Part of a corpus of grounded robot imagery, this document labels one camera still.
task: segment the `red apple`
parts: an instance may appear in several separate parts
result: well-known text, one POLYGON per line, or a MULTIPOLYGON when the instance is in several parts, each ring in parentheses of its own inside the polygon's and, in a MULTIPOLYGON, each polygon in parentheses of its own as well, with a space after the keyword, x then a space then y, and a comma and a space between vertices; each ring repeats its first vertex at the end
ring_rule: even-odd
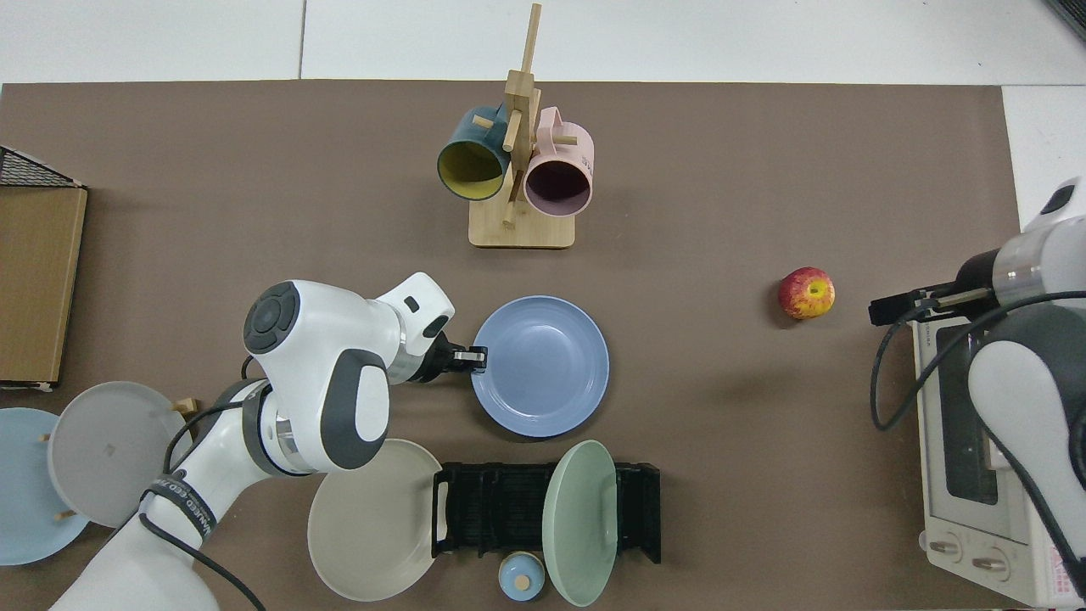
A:
POLYGON ((818 267, 800 267, 781 280, 776 301, 796 320, 821 317, 833 308, 833 280, 818 267))

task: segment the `dish rack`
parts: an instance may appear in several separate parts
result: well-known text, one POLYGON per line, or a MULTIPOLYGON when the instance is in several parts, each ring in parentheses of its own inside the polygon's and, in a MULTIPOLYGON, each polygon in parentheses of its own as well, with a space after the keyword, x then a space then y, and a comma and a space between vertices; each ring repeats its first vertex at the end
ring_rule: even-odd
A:
MULTIPOLYGON (((558 463, 442 463, 433 475, 430 555, 475 548, 490 551, 543 549, 543 504, 558 463), (444 539, 438 539, 439 492, 445 484, 444 539)), ((648 463, 615 463, 618 479, 616 555, 639 548, 660 563, 660 471, 648 463)))

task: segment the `wooden base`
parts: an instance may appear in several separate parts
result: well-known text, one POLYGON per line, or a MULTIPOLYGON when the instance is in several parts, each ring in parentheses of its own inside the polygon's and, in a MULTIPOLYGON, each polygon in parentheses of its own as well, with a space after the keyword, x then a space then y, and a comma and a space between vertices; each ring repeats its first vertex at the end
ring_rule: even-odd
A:
POLYGON ((515 180, 505 177, 502 190, 482 201, 470 202, 468 241, 479 247, 569 247, 577 222, 573 216, 547 216, 522 196, 509 201, 515 180))

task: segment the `light blue plate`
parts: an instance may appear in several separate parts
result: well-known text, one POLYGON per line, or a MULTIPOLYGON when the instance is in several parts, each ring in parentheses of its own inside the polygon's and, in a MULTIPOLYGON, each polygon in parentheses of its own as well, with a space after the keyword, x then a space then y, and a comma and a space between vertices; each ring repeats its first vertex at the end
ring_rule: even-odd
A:
POLYGON ((471 377, 476 396, 514 433, 561 435, 592 416, 607 390, 604 336, 564 298, 536 294, 502 305, 475 345, 489 351, 487 370, 471 377))
POLYGON ((67 511, 49 479, 49 444, 58 418, 28 408, 0 410, 0 565, 48 558, 87 525, 83 515, 56 521, 67 511))

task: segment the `mint green plate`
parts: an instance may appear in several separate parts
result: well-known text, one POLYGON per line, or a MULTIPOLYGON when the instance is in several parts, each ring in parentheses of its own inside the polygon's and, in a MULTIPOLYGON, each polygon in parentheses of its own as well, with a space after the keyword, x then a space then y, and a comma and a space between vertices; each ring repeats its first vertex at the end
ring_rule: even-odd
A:
POLYGON ((618 555, 618 480, 607 448, 589 440, 561 457, 543 502, 543 559, 566 600, 603 594, 618 555))

